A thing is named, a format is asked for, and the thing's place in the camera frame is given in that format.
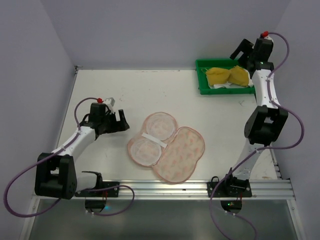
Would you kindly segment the floral mesh laundry bag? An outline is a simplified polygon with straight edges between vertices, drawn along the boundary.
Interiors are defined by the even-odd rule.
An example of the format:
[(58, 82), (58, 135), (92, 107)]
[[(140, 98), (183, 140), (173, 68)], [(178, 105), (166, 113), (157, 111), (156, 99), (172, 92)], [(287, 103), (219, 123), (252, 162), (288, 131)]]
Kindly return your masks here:
[(138, 165), (151, 168), (169, 184), (181, 184), (194, 173), (205, 152), (202, 135), (187, 126), (179, 127), (166, 112), (155, 112), (127, 144), (129, 157)]

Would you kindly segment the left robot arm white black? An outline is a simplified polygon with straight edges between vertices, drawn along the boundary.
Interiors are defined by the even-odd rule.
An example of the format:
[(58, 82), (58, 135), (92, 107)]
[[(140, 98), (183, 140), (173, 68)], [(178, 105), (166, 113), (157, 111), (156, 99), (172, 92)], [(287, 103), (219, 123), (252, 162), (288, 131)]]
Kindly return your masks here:
[(111, 104), (94, 102), (74, 134), (50, 153), (37, 159), (34, 191), (38, 196), (71, 199), (79, 192), (97, 192), (103, 178), (97, 171), (76, 171), (76, 161), (99, 136), (124, 132), (130, 128), (123, 109), (115, 113)]

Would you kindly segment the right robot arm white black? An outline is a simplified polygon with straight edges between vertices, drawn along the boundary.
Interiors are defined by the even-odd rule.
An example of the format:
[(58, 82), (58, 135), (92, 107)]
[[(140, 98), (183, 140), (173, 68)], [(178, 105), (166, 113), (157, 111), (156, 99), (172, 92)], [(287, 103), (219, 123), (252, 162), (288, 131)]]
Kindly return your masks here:
[(222, 182), (221, 188), (229, 197), (249, 193), (249, 179), (260, 154), (275, 142), (289, 113), (279, 108), (275, 85), (274, 64), (269, 61), (274, 42), (268, 36), (260, 36), (255, 43), (243, 39), (231, 54), (241, 67), (248, 71), (255, 88), (256, 108), (244, 126), (245, 145), (235, 166)]

